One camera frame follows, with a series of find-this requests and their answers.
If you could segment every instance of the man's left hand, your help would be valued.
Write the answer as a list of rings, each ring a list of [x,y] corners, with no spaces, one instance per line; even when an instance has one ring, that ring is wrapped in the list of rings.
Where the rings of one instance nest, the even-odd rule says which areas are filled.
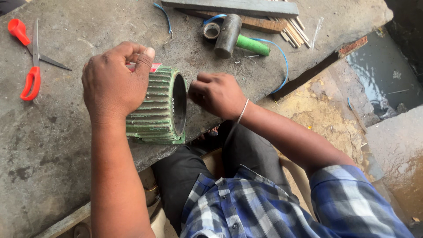
[[[155,54],[153,48],[122,42],[84,65],[84,101],[93,127],[124,123],[143,103]],[[125,66],[128,61],[136,63],[134,72]]]

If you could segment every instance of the water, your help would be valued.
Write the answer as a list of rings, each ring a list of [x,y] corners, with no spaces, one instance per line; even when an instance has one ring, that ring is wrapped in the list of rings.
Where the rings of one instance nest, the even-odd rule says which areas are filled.
[[[346,59],[381,119],[396,116],[400,103],[408,110],[423,104],[422,85],[388,34],[371,33],[368,43]]]

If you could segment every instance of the scissors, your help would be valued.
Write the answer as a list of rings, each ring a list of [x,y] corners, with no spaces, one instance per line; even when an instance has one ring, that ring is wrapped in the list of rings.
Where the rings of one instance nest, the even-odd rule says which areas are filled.
[[[40,90],[40,84],[41,84],[41,75],[40,75],[40,67],[39,67],[40,59],[50,64],[56,65],[60,68],[64,68],[67,70],[71,70],[71,69],[39,53],[38,51],[38,18],[35,20],[35,23],[34,23],[32,43],[26,35],[26,27],[25,27],[25,24],[21,20],[19,19],[10,20],[7,28],[10,34],[12,34],[13,36],[16,36],[22,42],[22,44],[24,44],[28,48],[28,50],[30,51],[33,57],[34,66],[31,68],[31,70],[27,74],[25,87],[20,95],[22,100],[31,101],[38,95],[38,91]]]

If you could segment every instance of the stone table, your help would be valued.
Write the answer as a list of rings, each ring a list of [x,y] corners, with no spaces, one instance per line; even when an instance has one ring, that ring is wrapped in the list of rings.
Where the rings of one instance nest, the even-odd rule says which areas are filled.
[[[166,18],[152,3],[34,0],[0,18],[0,236],[33,236],[90,199],[90,121],[80,78],[91,56],[122,41],[139,42],[156,49],[155,62],[178,67],[188,83],[199,71],[235,75],[253,102],[281,84],[286,68],[276,47],[271,46],[269,57],[244,58],[252,53],[236,49],[232,58],[219,59],[213,46],[202,40],[202,20],[166,8],[174,32],[170,40]],[[288,58],[289,80],[393,17],[383,0],[297,0],[297,5],[312,49],[294,49],[280,35],[242,29],[245,36],[281,46]],[[32,57],[8,33],[7,23],[21,19],[31,38],[36,17],[40,52],[73,71],[41,62],[40,93],[24,102],[19,95]],[[187,140],[220,122],[189,102]],[[131,143],[139,171],[176,148]]]

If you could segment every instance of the red label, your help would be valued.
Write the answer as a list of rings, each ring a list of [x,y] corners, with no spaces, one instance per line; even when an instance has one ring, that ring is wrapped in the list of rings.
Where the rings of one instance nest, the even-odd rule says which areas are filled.
[[[159,68],[159,66],[162,65],[162,63],[153,63],[153,65],[151,66],[150,69],[150,73],[155,73],[157,71],[157,69]],[[135,63],[129,63],[125,65],[131,72],[133,72],[135,70]]]
[[[155,73],[157,71],[157,68],[159,68],[160,65],[162,65],[162,63],[153,63],[150,69],[150,73]]]

